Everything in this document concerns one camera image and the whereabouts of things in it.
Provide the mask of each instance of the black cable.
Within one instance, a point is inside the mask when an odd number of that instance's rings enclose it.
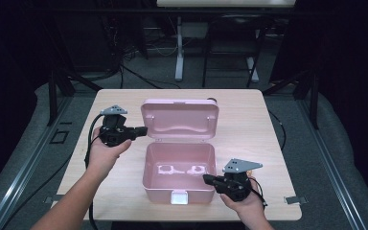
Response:
[[[156,45],[156,44],[161,45],[163,43],[171,43],[171,44],[174,44],[175,42],[176,42],[175,41],[175,38],[170,39],[169,36],[165,36],[164,35],[164,36],[157,37],[157,38],[155,38],[153,40],[149,40],[146,43],[147,44],[151,44],[151,45]]]
[[[32,192],[31,195],[29,195],[29,197],[27,197],[20,205],[19,207],[11,214],[11,216],[8,218],[8,220],[5,222],[4,226],[2,227],[2,230],[5,229],[8,224],[11,222],[11,220],[14,218],[14,216],[16,216],[16,214],[26,205],[27,202],[29,202],[29,200],[38,193],[38,191],[40,191],[44,186],[47,185],[47,183],[50,182],[50,180],[52,180],[57,173],[67,164],[67,162],[70,160],[71,156],[73,154],[71,153],[67,159],[65,159],[65,161],[61,164],[61,166],[46,180],[44,181],[34,192]]]
[[[286,139],[287,139],[286,129],[283,126],[283,123],[280,121],[280,119],[276,115],[274,115],[274,113],[272,113],[269,109],[268,109],[268,113],[270,113],[271,116],[273,116],[277,120],[277,122],[280,124],[280,127],[282,128],[284,139],[283,139],[283,144],[281,146],[281,150],[283,150],[283,148],[286,145]]]
[[[124,49],[124,59],[125,60],[132,60],[136,57],[136,52],[137,52],[137,48],[136,47],[131,47],[129,49]]]
[[[253,194],[255,194],[262,201],[263,209],[265,209],[265,207],[267,207],[267,203],[265,202],[265,198],[263,196],[262,186],[259,184],[259,182],[255,178],[253,178],[253,177],[248,177],[248,178],[251,179],[251,180],[253,180],[253,181],[255,181],[256,184],[258,185],[258,187],[260,189],[260,193],[258,193],[254,189],[249,189],[249,191],[252,192]]]
[[[121,67],[122,67],[122,68],[124,68],[124,69],[126,69],[129,73],[133,74],[134,76],[138,77],[140,80],[142,80],[142,81],[146,82],[147,84],[149,84],[149,85],[153,86],[154,88],[162,89],[162,87],[160,87],[160,86],[157,86],[157,85],[153,84],[151,81],[158,82],[158,83],[171,84],[171,85],[176,86],[176,87],[177,87],[177,88],[179,88],[179,89],[181,88],[179,85],[174,84],[174,83],[169,83],[169,82],[160,81],[160,80],[150,80],[150,79],[144,78],[143,76],[141,76],[141,75],[139,75],[139,74],[135,73],[134,71],[132,71],[132,70],[128,69],[128,68],[127,68],[127,67],[125,67],[123,64],[121,64]]]
[[[89,80],[89,81],[99,81],[99,80],[105,80],[105,79],[109,79],[110,77],[114,76],[115,74],[118,73],[119,67],[114,69],[114,70],[110,70],[106,73],[104,73],[103,75],[100,76],[95,76],[95,77],[84,77],[85,79]]]
[[[91,127],[89,128],[89,132],[88,132],[88,148],[85,154],[85,168],[88,168],[88,164],[89,164],[89,157],[90,157],[90,153],[91,153],[91,146],[92,143],[97,140],[97,138],[99,138],[101,135],[103,135],[104,133],[106,133],[108,130],[105,130],[104,132],[100,133],[98,136],[96,136],[94,139],[91,140],[92,137],[92,131],[94,129],[95,124],[97,123],[98,119],[100,119],[103,115],[99,114],[97,115],[97,117],[94,119],[94,121],[91,124]],[[98,230],[97,224],[95,223],[94,220],[94,201],[91,202],[91,204],[89,205],[89,209],[88,209],[88,216],[89,216],[89,222],[92,226],[93,229]]]

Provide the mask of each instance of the box latch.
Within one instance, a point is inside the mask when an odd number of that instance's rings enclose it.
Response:
[[[172,204],[188,204],[188,193],[185,190],[172,191]]]

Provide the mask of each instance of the metal bracket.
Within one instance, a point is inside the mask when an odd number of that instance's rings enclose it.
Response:
[[[53,196],[47,196],[45,199],[44,199],[44,203],[49,203],[49,204],[51,204],[51,203],[53,203],[53,202],[55,202],[55,201],[59,201],[59,200],[61,200],[62,199],[62,197],[63,197],[64,195],[53,195]]]
[[[223,168],[224,173],[243,173],[246,171],[259,169],[263,166],[261,163],[244,161],[236,158],[232,158],[228,164]]]
[[[119,107],[118,105],[113,105],[109,108],[101,110],[101,115],[118,115],[118,114],[127,114],[127,111]]]
[[[306,204],[309,201],[304,196],[292,196],[292,197],[285,197],[285,203],[286,204]]]

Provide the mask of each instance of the finger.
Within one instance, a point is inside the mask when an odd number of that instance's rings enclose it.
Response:
[[[100,128],[99,127],[96,127],[95,129],[94,129],[94,131],[92,132],[92,137],[91,137],[91,140],[95,140],[95,138],[97,137],[97,136],[99,136],[100,135]]]
[[[116,147],[112,147],[116,156],[119,157],[120,154],[125,152],[127,149],[129,149],[130,145],[132,144],[132,141],[130,139],[125,140],[123,143]]]
[[[222,199],[223,203],[225,203],[226,206],[229,207],[229,205],[233,202],[231,198],[229,198],[228,195],[221,194],[220,199]]]
[[[256,183],[255,177],[250,177],[250,183],[252,184],[252,189],[257,191],[258,190],[258,184]]]

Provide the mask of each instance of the box lid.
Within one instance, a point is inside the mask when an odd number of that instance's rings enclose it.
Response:
[[[148,136],[164,138],[213,138],[217,131],[219,107],[212,99],[147,99],[142,116]]]

